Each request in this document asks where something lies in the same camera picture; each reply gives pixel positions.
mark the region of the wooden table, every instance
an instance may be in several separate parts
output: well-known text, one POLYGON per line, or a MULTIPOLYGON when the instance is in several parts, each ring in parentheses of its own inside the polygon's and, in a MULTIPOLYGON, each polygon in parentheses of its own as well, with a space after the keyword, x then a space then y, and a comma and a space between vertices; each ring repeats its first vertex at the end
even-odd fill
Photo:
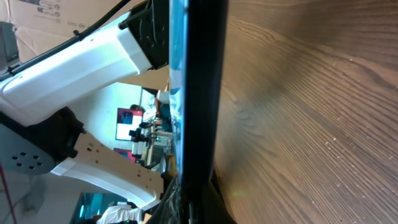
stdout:
POLYGON ((398 2, 231 0, 215 168, 238 223, 398 223, 398 2))

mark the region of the wooden surface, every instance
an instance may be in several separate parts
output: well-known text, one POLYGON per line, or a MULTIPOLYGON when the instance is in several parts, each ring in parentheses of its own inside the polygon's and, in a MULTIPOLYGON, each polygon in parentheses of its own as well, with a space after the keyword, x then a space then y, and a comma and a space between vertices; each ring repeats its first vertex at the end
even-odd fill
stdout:
POLYGON ((398 223, 398 2, 231 0, 216 170, 238 223, 398 223))

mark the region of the black cable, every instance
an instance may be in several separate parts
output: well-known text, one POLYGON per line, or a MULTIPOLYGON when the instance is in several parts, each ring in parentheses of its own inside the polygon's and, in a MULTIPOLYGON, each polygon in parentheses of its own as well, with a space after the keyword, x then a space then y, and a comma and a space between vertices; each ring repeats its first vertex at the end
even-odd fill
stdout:
POLYGON ((5 74, 0 75, 0 81, 5 80, 6 78, 9 78, 12 75, 16 75, 19 72, 30 68, 31 66, 55 55, 56 53, 60 52, 61 50, 66 49, 67 47, 71 46, 72 44, 75 44, 81 40, 83 40, 85 37, 89 36, 92 34, 96 29, 100 28, 106 21, 108 21, 112 16, 115 15, 123 6, 125 6, 130 0, 122 0, 120 1, 117 5, 115 5, 108 13, 105 14, 101 19, 99 19, 97 22, 95 22, 92 26, 84 30, 82 33, 77 32, 76 30, 74 31, 75 36, 72 37, 71 39, 65 41, 64 43, 54 47, 51 50, 48 50, 41 55, 30 59, 29 61, 20 64, 19 66, 13 68, 12 70, 8 71, 5 74))

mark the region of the black bracket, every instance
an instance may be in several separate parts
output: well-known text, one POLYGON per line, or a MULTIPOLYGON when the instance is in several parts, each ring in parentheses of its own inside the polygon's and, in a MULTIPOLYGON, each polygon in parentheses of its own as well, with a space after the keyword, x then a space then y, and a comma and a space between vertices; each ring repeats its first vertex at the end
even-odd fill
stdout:
POLYGON ((169 0, 147 0, 136 5, 119 28, 129 28, 153 69, 169 64, 169 0))

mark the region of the equipment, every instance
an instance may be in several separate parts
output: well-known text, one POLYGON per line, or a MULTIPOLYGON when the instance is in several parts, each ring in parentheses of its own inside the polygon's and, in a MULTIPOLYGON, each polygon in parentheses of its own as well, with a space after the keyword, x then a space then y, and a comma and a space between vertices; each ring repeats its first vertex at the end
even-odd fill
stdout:
MULTIPOLYGON (((160 174, 107 149, 65 108, 169 62, 168 1, 147 0, 93 32, 127 2, 74 38, 0 75, 0 136, 8 140, 1 144, 15 149, 0 150, 0 157, 20 172, 82 179, 147 209, 160 202, 160 174)), ((181 222, 234 223, 209 184, 227 8, 227 0, 170 3, 170 110, 178 176, 164 192, 173 200, 163 199, 147 223, 159 223, 167 217, 164 212, 181 222)))

